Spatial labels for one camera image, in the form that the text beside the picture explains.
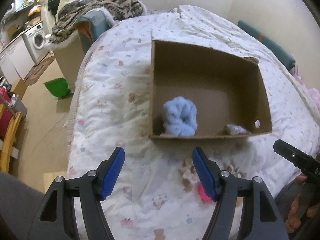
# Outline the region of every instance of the washing machine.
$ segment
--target washing machine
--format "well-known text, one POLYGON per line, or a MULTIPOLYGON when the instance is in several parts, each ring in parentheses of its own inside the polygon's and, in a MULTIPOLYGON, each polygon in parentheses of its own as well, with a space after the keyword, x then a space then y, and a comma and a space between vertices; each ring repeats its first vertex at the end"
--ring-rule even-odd
POLYGON ((41 60, 49 53, 49 50, 44 46, 45 44, 45 33, 43 30, 42 23, 35 25, 23 34, 23 40, 30 53, 30 56, 35 63, 38 65, 41 60))

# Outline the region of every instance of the pink ball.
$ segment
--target pink ball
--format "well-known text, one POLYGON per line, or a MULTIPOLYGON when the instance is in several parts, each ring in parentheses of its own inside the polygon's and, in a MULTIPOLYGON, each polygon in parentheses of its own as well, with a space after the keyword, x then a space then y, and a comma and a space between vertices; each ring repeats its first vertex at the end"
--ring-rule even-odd
POLYGON ((205 201, 205 202, 211 202, 212 201, 212 199, 205 194, 201 182, 198 183, 198 192, 199 192, 199 195, 200 195, 200 197, 202 198, 203 201, 205 201))

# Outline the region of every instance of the mattress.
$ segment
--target mattress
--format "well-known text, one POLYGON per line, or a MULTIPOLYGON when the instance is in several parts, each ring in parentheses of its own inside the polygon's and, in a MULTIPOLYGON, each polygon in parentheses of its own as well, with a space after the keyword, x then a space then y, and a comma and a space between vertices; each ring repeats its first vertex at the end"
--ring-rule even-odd
MULTIPOLYGON (((273 152, 282 139, 315 156, 319 112, 275 55, 233 23, 194 6, 131 18, 103 33, 88 51, 76 82, 68 126, 68 178, 98 167, 117 146, 125 162, 102 208, 115 239, 201 239, 215 203, 203 202, 196 184, 186 185, 183 168, 196 146, 236 177, 260 176, 271 194, 297 170, 273 152), (268 95, 273 132, 247 139, 154 140, 148 138, 152 37, 256 57, 268 95)), ((236 207, 230 238, 241 216, 236 207)), ((86 239, 79 200, 79 233, 86 239)))

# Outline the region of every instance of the rolled blue towel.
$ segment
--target rolled blue towel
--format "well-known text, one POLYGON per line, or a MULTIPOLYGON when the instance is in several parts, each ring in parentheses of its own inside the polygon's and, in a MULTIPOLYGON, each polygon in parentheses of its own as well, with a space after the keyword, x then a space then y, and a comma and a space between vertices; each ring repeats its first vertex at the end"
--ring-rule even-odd
POLYGON ((163 105, 161 114, 166 133, 184 137, 195 135, 197 108, 191 100, 176 97, 163 105))

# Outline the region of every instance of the open cardboard box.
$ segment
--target open cardboard box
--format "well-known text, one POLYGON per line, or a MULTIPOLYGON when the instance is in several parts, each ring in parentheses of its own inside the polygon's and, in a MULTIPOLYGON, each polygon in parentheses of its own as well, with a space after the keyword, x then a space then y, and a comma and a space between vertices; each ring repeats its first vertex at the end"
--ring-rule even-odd
POLYGON ((151 138, 238 138, 272 132, 257 59, 193 44, 153 40, 152 68, 151 138), (198 128, 192 137, 164 133, 162 106, 178 96, 190 99, 197 107, 198 128), (222 130, 227 124, 240 125, 252 134, 224 135, 222 130))

